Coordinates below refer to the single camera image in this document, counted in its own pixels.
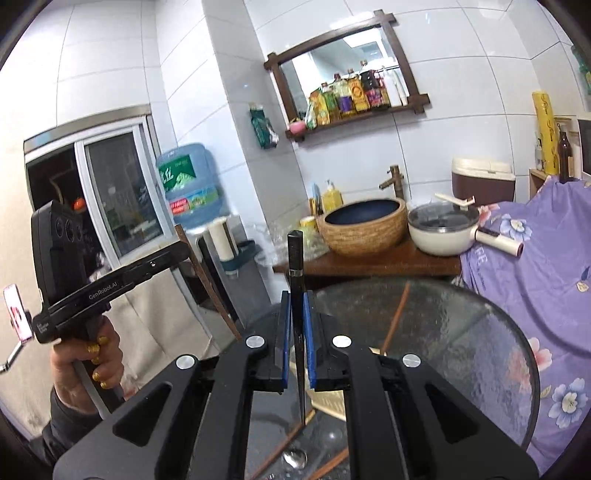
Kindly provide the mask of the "left hand yellow nails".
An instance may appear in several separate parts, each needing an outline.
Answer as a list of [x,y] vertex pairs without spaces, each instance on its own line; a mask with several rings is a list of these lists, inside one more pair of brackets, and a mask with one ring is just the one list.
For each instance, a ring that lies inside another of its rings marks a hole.
[[82,414],[97,414],[84,385],[88,377],[101,391],[118,389],[124,373],[120,337],[110,320],[103,316],[94,339],[71,338],[55,343],[50,351],[50,370],[58,399]]

